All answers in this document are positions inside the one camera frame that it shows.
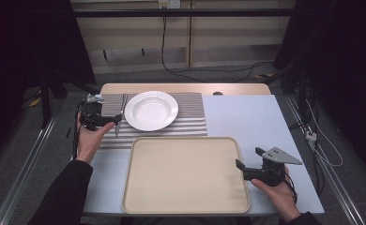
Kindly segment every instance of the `human hand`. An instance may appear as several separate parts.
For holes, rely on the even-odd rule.
[[[260,180],[252,179],[252,184],[261,189],[270,198],[271,203],[279,213],[279,217],[288,223],[300,216],[297,206],[293,198],[293,192],[284,182],[281,182],[276,187],[266,185]]]
[[[104,127],[99,128],[96,131],[91,131],[82,126],[81,113],[78,114],[77,129],[79,129],[79,141],[78,141],[78,155],[76,160],[80,160],[90,164],[95,153],[100,147],[101,140],[105,133],[107,133],[113,126],[114,122],[106,124]]]

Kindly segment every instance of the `white cable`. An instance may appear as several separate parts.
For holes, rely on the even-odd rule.
[[[309,103],[309,101],[306,99],[306,103],[308,104],[308,106],[309,106],[309,110],[310,110],[310,113],[312,114],[312,117],[313,117],[313,120],[314,120],[314,123],[315,123],[315,125],[317,126],[317,128],[318,128],[318,130],[320,130],[320,133],[324,136],[324,138],[326,138],[326,140],[331,144],[331,146],[333,147],[333,149],[335,150],[335,152],[338,154],[338,156],[339,156],[339,158],[341,159],[341,163],[339,163],[339,164],[332,164],[332,163],[330,163],[329,162],[329,160],[328,159],[326,159],[325,157],[322,157],[321,156],[321,154],[315,149],[315,145],[314,145],[314,142],[311,142],[311,141],[309,141],[309,144],[310,144],[310,147],[311,147],[311,149],[323,160],[323,161],[325,161],[328,165],[330,165],[330,166],[333,166],[333,167],[339,167],[339,166],[342,166],[343,165],[343,158],[342,158],[342,156],[341,156],[341,154],[339,153],[339,151],[338,151],[338,149],[335,147],[335,145],[329,140],[329,138],[327,138],[327,136],[323,133],[323,130],[321,130],[321,128],[318,126],[318,124],[317,124],[317,121],[316,121],[316,119],[315,119],[315,116],[314,116],[314,114],[313,114],[313,111],[312,111],[312,107],[310,106],[310,103]]]

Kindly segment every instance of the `striped mat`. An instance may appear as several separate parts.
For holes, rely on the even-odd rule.
[[[206,136],[206,117],[202,95],[200,93],[173,93],[170,95],[176,100],[179,107],[177,117],[172,124],[156,131],[141,131],[128,124],[123,116],[118,138],[115,137],[115,128],[112,128],[104,135],[98,152],[130,150],[133,141],[139,137]],[[128,100],[135,96],[135,94],[128,95]],[[103,97],[102,115],[114,116],[121,110],[122,95],[103,95]]]

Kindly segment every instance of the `tray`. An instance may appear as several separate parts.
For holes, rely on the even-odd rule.
[[[250,196],[236,141],[139,138],[132,144],[122,208],[129,214],[239,214]]]

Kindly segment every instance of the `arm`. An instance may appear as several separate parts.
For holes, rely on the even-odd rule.
[[[93,168],[89,165],[114,123],[97,131],[80,128],[78,156],[57,176],[28,224],[79,224]]]
[[[276,187],[270,187],[260,180],[252,179],[252,184],[261,189],[270,198],[276,208],[280,219],[287,225],[321,225],[314,216],[307,212],[300,214],[293,199],[292,190],[281,182]]]

